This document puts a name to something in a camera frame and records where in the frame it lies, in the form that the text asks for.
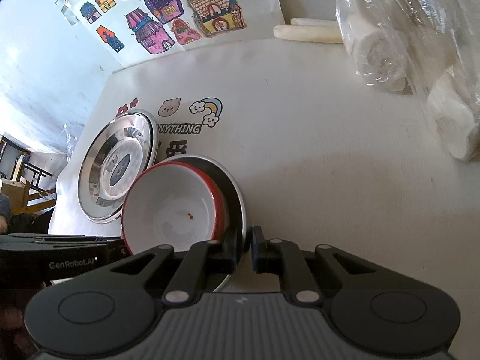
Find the gray ribbed panel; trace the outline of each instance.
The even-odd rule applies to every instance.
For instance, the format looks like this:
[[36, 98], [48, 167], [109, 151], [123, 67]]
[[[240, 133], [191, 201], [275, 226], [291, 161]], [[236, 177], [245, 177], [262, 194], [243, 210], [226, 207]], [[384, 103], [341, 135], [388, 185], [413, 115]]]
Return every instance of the gray ribbed panel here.
[[[141, 344], [108, 360], [380, 360], [340, 339], [318, 310], [282, 294], [204, 294], [169, 310]], [[452, 360], [438, 353], [422, 360]], [[42, 354], [37, 360], [58, 360]]]

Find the stainless steel lid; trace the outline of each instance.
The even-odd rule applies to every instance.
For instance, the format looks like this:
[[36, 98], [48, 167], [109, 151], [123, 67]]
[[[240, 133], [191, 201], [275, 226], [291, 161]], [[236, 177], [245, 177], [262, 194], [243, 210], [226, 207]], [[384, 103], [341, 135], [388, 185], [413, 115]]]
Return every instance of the stainless steel lid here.
[[91, 221], [105, 224], [121, 215], [128, 189], [153, 165], [157, 149], [157, 123], [147, 111], [128, 112], [103, 128], [78, 178], [78, 200]]

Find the poster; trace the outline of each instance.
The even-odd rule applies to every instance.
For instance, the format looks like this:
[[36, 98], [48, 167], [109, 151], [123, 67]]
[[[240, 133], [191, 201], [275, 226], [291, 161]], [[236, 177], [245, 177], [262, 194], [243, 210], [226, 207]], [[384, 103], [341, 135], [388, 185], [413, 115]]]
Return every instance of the poster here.
[[273, 37], [279, 0], [67, 0], [124, 66], [196, 47]]

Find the red-rimmed bowl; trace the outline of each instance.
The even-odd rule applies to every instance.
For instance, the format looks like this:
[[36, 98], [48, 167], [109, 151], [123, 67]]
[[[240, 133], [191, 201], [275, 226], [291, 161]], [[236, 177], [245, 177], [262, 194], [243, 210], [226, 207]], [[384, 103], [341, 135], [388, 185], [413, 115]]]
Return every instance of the red-rimmed bowl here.
[[161, 244], [187, 251], [196, 242], [223, 237], [224, 202], [201, 170], [181, 162], [158, 163], [130, 187], [121, 221], [132, 254]]

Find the white table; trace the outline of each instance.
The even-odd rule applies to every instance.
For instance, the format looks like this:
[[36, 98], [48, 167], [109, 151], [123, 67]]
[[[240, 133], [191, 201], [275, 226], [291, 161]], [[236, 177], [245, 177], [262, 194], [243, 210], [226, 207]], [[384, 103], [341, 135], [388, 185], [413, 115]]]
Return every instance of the white table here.
[[[356, 77], [342, 45], [257, 40], [197, 49], [112, 75], [58, 178], [54, 234], [118, 235], [97, 226], [76, 197], [88, 146], [123, 103], [157, 114], [181, 97], [168, 122], [197, 122], [188, 104], [221, 99], [218, 124], [188, 139], [188, 152], [222, 162], [237, 179], [250, 224], [305, 250], [328, 243], [448, 292], [462, 323], [451, 347], [476, 359], [480, 321], [480, 163], [449, 156], [413, 96], [379, 93]], [[166, 118], [157, 116], [158, 123]], [[165, 148], [178, 136], [161, 134]], [[245, 256], [229, 290], [275, 290]]]

